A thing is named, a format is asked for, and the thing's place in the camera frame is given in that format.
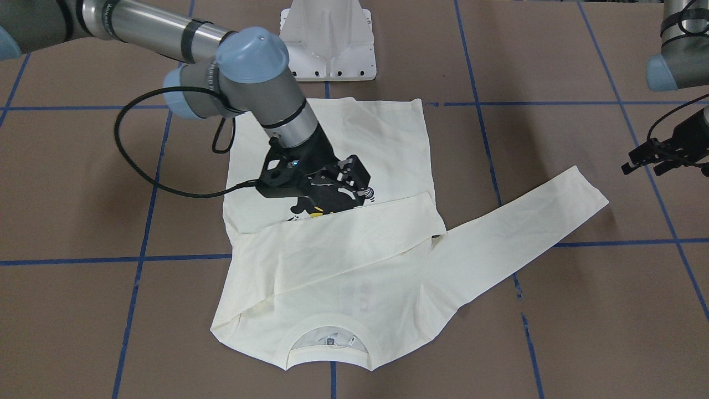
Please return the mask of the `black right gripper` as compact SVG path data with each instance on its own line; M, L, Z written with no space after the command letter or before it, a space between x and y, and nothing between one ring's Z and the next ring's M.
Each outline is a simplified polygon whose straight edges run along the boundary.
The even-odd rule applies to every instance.
M371 176L356 155L335 156L324 133L314 133L304 143L289 147L294 169L305 179L305 197L315 208L355 208L367 199Z

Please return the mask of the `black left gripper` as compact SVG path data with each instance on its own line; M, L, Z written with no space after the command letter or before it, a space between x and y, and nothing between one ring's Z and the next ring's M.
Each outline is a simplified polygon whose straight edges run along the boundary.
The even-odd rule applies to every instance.
M653 130L669 115L671 112L651 125L646 137L651 146L638 146L628 152L629 161L621 167L624 175L655 163L656 176L679 167L698 168L704 176L708 176L707 162L702 162L707 157L708 148L707 108L697 111L678 124L669 139L654 139Z

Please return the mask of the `left robot arm grey silver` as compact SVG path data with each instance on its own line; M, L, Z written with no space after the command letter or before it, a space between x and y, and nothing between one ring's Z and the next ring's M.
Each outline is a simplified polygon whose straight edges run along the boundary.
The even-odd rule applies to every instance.
M661 23L661 50L646 63L646 84L651 91L698 88L708 83L708 8L706 1L666 1ZM657 176L680 167L694 167L707 175L707 107L675 126L671 136L659 140L654 131L677 111L707 99L700 96L664 114L648 129L645 141L629 152L621 167L624 175L652 166Z

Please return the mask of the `right robot arm grey silver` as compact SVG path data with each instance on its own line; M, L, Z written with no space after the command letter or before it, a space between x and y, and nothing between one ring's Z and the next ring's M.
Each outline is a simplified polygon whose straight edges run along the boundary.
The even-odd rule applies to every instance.
M183 63L163 88L122 107L114 140L124 160L153 187L189 198L213 198L253 187L265 198L296 198L322 214L362 206L374 197L358 156L339 159L289 68L286 44L260 27L227 30L139 1L3 1L2 60L81 38L115 40ZM167 187L140 169L121 142L127 112L162 95L184 119L220 116L225 123L251 113L268 135L259 177L223 191L189 193Z

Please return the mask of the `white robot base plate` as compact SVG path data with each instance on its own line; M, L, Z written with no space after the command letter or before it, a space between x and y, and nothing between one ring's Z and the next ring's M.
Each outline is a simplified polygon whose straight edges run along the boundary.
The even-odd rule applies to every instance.
M293 1L280 13L280 38L299 83L377 76L372 15L359 1Z

